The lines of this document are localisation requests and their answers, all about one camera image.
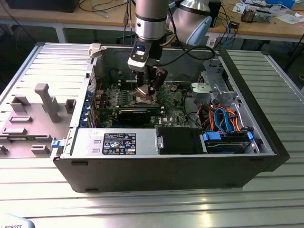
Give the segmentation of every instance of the computer tower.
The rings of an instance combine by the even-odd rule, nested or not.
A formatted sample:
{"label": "computer tower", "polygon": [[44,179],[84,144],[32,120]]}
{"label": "computer tower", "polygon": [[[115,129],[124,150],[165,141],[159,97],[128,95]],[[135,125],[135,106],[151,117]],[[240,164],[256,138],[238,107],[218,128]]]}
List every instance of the computer tower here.
{"label": "computer tower", "polygon": [[74,12],[79,0],[7,0],[11,9]]}

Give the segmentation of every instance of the cable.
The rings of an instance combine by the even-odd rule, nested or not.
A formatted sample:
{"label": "cable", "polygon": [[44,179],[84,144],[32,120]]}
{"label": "cable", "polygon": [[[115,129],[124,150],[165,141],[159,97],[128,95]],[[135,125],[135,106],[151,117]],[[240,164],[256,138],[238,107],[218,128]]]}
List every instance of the cable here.
{"label": "cable", "polygon": [[[27,50],[26,48],[24,48],[23,46],[20,46],[20,45],[18,45],[17,43],[16,44],[14,44],[13,43],[13,40],[11,39],[12,38],[12,36],[14,36],[14,35],[9,35],[6,31],[5,31],[5,29],[3,29],[1,26],[0,26],[0,29],[2,30],[2,32],[9,38],[9,41],[10,41],[10,43],[11,43],[11,45],[12,46],[14,46],[14,47],[18,47],[18,48],[22,48],[23,50],[25,50],[25,51],[27,51],[28,53],[30,53],[30,51],[29,50]],[[17,53],[19,54],[19,55],[21,55],[21,56],[23,56],[23,57],[27,57],[27,55],[24,55],[24,54],[22,54],[22,53],[20,53],[20,51],[18,50],[18,48],[15,48],[15,50],[17,51]]]}
{"label": "cable", "polygon": [[192,80],[190,79],[190,77],[188,75],[185,75],[185,74],[179,74],[179,75],[176,75],[173,79],[173,83],[175,83],[175,80],[179,77],[179,76],[184,76],[186,78],[188,78],[189,82],[191,82]]}
{"label": "cable", "polygon": [[158,64],[157,66],[158,66],[158,67],[162,67],[162,66],[164,67],[164,66],[167,66],[167,65],[169,65],[169,64],[171,64],[171,63],[174,63],[176,60],[178,60],[179,58],[183,57],[183,56],[184,56],[185,54],[187,54],[188,52],[190,52],[190,51],[192,51],[192,50],[194,50],[194,49],[198,49],[198,48],[204,48],[204,49],[207,49],[207,50],[211,51],[211,56],[210,56],[210,57],[202,58],[202,59],[200,59],[200,60],[212,59],[212,58],[214,58],[214,56],[216,55],[215,51],[214,51],[212,48],[208,47],[208,46],[205,46],[205,45],[202,45],[202,46],[195,46],[195,47],[192,47],[192,48],[190,48],[190,49],[184,51],[182,54],[180,54],[179,56],[177,56],[174,60],[172,60],[172,61],[170,61],[170,62],[168,62],[168,63]]}
{"label": "cable", "polygon": [[128,21],[129,21],[129,0],[127,0],[127,9],[125,10],[125,13],[124,13],[124,17],[123,17],[123,44],[125,45],[125,40],[124,40],[124,37],[125,37],[125,29],[127,28],[127,25],[128,25]]}
{"label": "cable", "polygon": [[286,65],[285,65],[285,69],[284,69],[285,72],[287,72],[287,71],[289,70],[289,68],[292,66],[292,64],[296,61],[296,59],[299,57],[299,55],[300,55],[301,52],[303,51],[303,49],[304,49],[304,44],[300,47],[299,50],[297,50],[303,38],[304,38],[304,33],[303,33],[303,35],[302,35],[300,41],[299,41],[299,42],[297,43],[297,45],[295,46],[294,51],[292,52],[292,54],[291,54],[289,60],[287,61]]}
{"label": "cable", "polygon": [[167,45],[169,45],[170,43],[172,43],[172,41],[176,38],[176,34],[174,33],[173,36],[170,37],[170,39],[166,42],[166,43],[163,43],[163,44],[160,44],[161,47],[165,47]]}
{"label": "cable", "polygon": [[0,81],[1,81],[3,84],[8,85],[8,83],[6,83],[6,82],[2,79],[1,74],[0,74]]}
{"label": "cable", "polygon": [[130,9],[129,9],[129,11],[130,11],[130,31],[131,31],[130,35],[131,35],[131,45],[132,45],[133,41],[132,41],[132,9],[131,9],[131,0],[130,0],[130,6],[129,7],[130,7]]}
{"label": "cable", "polygon": [[190,115],[191,113],[188,114],[187,111],[186,111],[185,102],[186,102],[187,93],[188,93],[190,90],[191,90],[191,86],[187,89],[186,94],[185,94],[184,99],[183,99],[184,112],[185,112],[185,114],[186,114],[188,120],[192,121],[197,127],[201,128],[201,126],[200,126],[196,121],[194,121],[192,118],[190,118],[189,115]]}
{"label": "cable", "polygon": [[228,38],[229,38],[229,34],[230,34],[230,28],[229,28],[228,22],[226,20],[225,20],[225,22],[226,22],[226,25],[227,25],[228,34],[227,34],[226,42],[225,42],[225,45],[224,45],[223,49],[225,49],[226,46],[227,46],[227,42],[228,42]]}
{"label": "cable", "polygon": [[217,110],[215,110],[214,112],[214,123],[217,126],[218,129],[220,129],[223,133],[225,133],[224,129],[220,127],[220,125],[218,124],[218,117],[217,114],[219,111],[222,111],[224,114],[224,118],[225,118],[225,124],[226,124],[226,129],[227,131],[232,131],[231,126],[229,125],[229,121],[228,121],[228,114],[226,113],[226,110],[223,108],[218,108]]}
{"label": "cable", "polygon": [[[100,5],[106,5],[106,4],[110,4],[111,2],[113,2],[114,0],[110,0],[109,2],[106,2],[106,3],[99,3],[99,4],[96,4],[96,5],[93,5],[93,0],[90,0],[91,2],[91,7],[93,10],[98,10],[96,7],[97,6],[100,6]],[[102,16],[104,18],[109,18],[109,15],[107,14],[107,11],[101,11],[101,12],[93,12],[94,14],[96,15],[99,15],[99,16]]]}
{"label": "cable", "polygon": [[[180,46],[180,48],[181,48],[184,52],[186,52],[186,49],[182,46],[182,44],[181,44],[181,42],[180,42],[180,40],[179,40],[179,38],[178,38],[178,36],[177,36],[177,30],[176,30],[176,26],[175,26],[175,23],[174,23],[174,20],[173,20],[173,14],[172,14],[172,11],[171,11],[170,7],[168,7],[168,16],[169,16],[170,21],[171,21],[171,23],[172,23],[172,27],[173,27],[174,33],[176,34],[176,40],[177,40],[177,42],[178,42],[178,45]],[[190,56],[191,58],[196,59],[196,60],[200,60],[200,61],[206,60],[206,59],[203,59],[203,58],[194,56],[194,55],[192,55],[192,54],[190,54],[190,53],[188,53],[188,52],[187,52],[186,54],[187,54],[188,56]]]}
{"label": "cable", "polygon": [[7,14],[25,31],[25,33],[35,42],[37,43],[37,41],[23,28],[22,25],[19,24],[19,22],[8,12],[8,10],[4,7],[4,4],[2,2],[2,0],[0,0],[1,6],[3,7],[3,9],[7,12]]}
{"label": "cable", "polygon": [[79,8],[84,10],[84,11],[87,11],[87,12],[101,12],[101,11],[105,11],[105,10],[110,10],[110,9],[113,9],[115,7],[118,7],[118,6],[123,6],[125,4],[127,4],[127,2],[123,3],[123,4],[119,4],[119,5],[116,5],[116,6],[112,6],[112,7],[109,7],[109,8],[106,8],[106,9],[100,9],[100,10],[86,10],[84,8],[81,7],[81,5],[85,2],[86,0],[83,0],[82,2],[79,3]]}

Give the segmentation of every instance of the table leg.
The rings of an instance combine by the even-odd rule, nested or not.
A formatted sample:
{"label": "table leg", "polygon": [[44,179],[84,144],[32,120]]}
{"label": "table leg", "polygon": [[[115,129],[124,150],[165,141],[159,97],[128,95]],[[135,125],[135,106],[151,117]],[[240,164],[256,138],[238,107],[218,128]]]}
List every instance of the table leg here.
{"label": "table leg", "polygon": [[56,29],[56,33],[57,33],[57,37],[58,37],[58,41],[60,43],[67,43],[67,38],[64,32],[64,28],[63,27],[55,27]]}
{"label": "table leg", "polygon": [[4,29],[4,31],[9,35],[12,36],[14,35],[13,30],[11,29],[11,25],[7,25],[7,24],[0,24],[1,28]]}

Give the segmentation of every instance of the blue latch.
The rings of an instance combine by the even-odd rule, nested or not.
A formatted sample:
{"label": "blue latch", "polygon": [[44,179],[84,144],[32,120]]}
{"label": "blue latch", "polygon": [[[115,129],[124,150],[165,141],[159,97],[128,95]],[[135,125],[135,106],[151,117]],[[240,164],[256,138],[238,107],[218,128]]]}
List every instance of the blue latch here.
{"label": "blue latch", "polygon": [[59,148],[65,146],[65,140],[53,140],[51,143],[52,148]]}
{"label": "blue latch", "polygon": [[248,132],[248,133],[247,133],[247,136],[248,136],[248,139],[249,139],[250,141],[253,140],[253,135],[252,135],[251,132]]}
{"label": "blue latch", "polygon": [[203,134],[204,141],[213,140],[213,141],[220,141],[222,138],[218,132],[205,132]]}

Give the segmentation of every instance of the motherboard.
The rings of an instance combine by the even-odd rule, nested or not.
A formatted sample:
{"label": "motherboard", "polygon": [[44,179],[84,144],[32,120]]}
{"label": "motherboard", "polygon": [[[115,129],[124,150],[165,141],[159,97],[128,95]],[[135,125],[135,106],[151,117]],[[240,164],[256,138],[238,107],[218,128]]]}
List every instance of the motherboard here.
{"label": "motherboard", "polygon": [[153,96],[143,96],[136,84],[110,85],[97,91],[96,115],[101,128],[188,127],[183,109],[183,89],[164,83]]}

